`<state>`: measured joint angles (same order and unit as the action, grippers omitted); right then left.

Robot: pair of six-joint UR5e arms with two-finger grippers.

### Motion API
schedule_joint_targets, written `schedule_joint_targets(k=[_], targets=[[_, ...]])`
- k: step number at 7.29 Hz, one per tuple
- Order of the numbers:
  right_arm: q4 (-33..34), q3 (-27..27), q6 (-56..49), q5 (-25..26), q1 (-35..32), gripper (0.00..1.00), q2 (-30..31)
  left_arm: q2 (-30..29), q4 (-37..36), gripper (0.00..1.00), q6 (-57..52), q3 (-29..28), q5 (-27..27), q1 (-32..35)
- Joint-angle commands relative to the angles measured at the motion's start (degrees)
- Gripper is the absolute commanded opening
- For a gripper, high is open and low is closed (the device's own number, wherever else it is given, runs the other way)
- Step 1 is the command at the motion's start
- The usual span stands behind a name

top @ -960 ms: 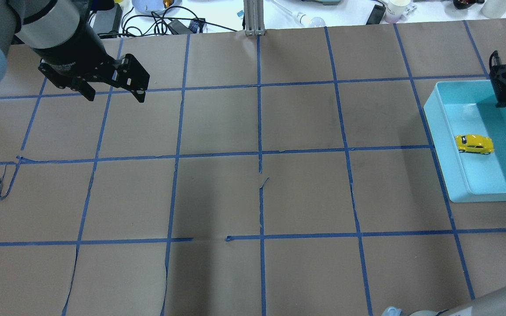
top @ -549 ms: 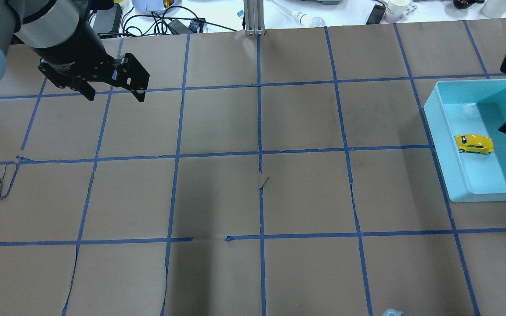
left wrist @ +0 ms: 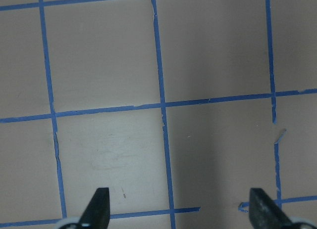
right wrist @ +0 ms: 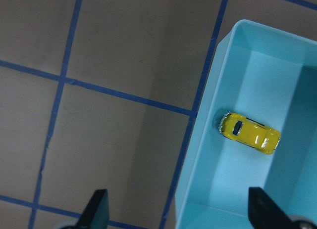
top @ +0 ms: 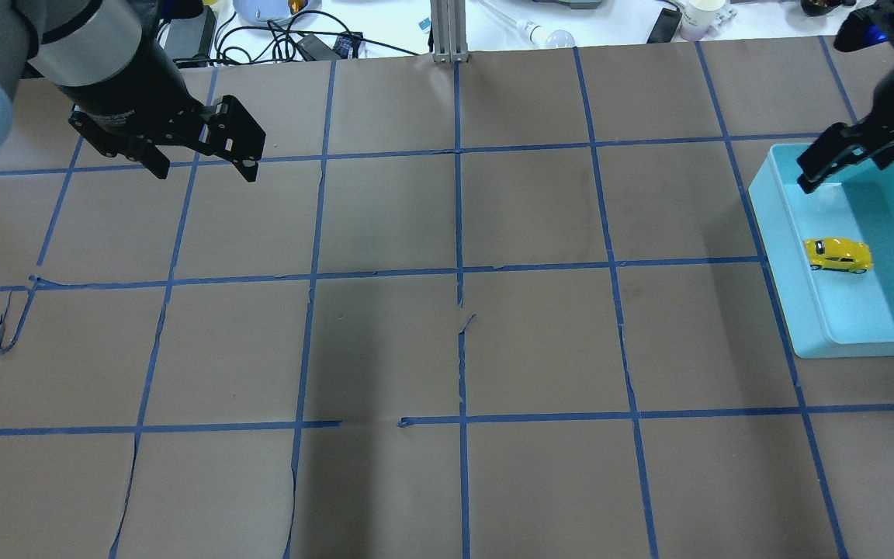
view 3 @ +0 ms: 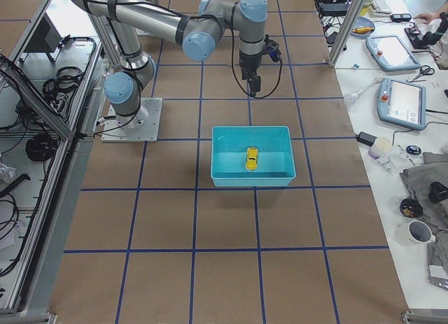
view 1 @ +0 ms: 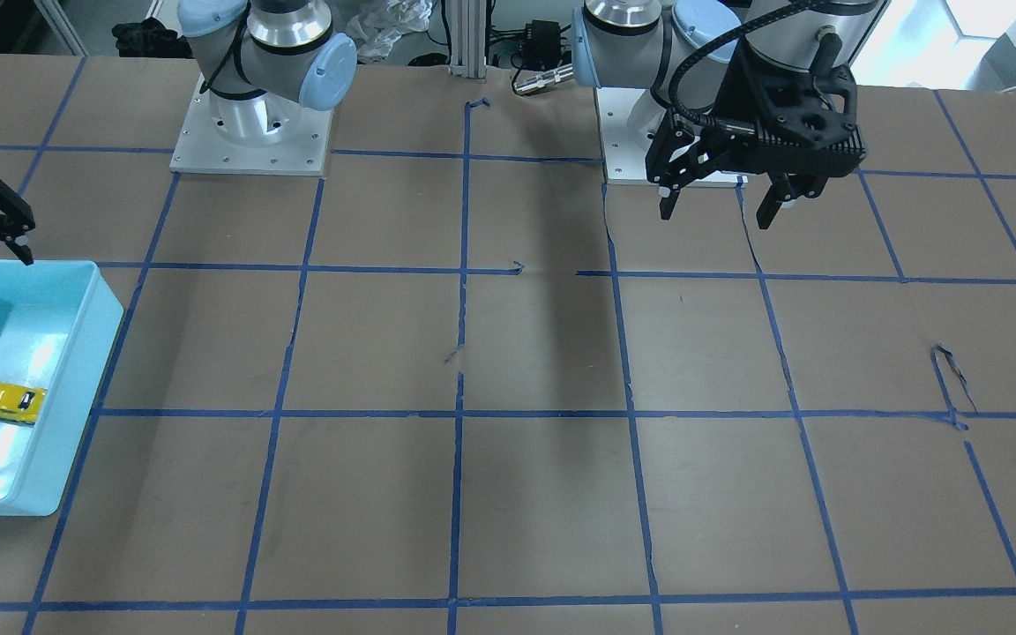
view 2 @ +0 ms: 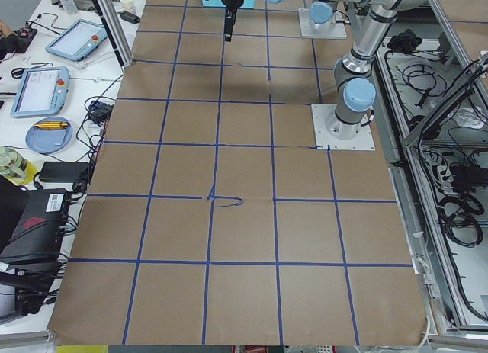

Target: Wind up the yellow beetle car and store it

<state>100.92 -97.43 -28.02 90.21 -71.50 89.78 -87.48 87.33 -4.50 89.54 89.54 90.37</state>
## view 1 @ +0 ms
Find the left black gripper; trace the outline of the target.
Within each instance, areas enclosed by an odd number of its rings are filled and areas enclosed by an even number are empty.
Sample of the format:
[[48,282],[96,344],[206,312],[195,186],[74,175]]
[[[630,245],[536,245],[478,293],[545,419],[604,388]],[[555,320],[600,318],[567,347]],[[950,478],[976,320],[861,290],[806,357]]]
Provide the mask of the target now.
[[838,35],[814,41],[813,60],[790,70],[738,44],[716,98],[716,116],[751,124],[754,136],[712,129],[698,136],[677,114],[662,117],[646,153],[646,180],[660,190],[661,220],[673,216],[685,186],[716,170],[767,173],[770,185],[757,209],[761,230],[803,194],[802,176],[843,177],[866,158],[858,126],[858,84],[836,64]]

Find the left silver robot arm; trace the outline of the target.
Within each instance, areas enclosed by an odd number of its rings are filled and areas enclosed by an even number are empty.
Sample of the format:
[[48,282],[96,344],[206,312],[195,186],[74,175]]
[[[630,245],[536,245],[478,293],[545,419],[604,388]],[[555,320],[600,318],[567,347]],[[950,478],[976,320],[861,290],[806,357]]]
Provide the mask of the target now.
[[572,18],[576,80],[645,90],[661,109],[646,180],[669,220],[690,183],[767,176],[759,228],[850,176],[868,148],[851,62],[883,1],[585,1]]

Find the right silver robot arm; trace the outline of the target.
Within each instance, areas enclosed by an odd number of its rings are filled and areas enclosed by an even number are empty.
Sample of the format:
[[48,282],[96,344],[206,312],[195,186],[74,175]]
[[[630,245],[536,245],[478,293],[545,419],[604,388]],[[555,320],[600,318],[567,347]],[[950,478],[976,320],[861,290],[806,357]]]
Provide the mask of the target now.
[[221,151],[225,174],[321,173],[328,116],[350,92],[355,42],[323,1],[181,1],[180,35],[201,81],[172,160],[210,174],[190,153]]

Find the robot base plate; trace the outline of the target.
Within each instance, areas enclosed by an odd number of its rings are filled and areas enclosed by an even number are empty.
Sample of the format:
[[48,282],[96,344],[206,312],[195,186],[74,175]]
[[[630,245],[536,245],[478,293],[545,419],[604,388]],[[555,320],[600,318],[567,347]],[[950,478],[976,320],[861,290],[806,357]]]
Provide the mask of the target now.
[[231,101],[202,93],[203,76],[175,142],[170,170],[203,176],[322,177],[334,113],[280,96]]
[[648,90],[596,88],[605,181],[609,185],[648,185],[646,153],[657,132],[664,108]]

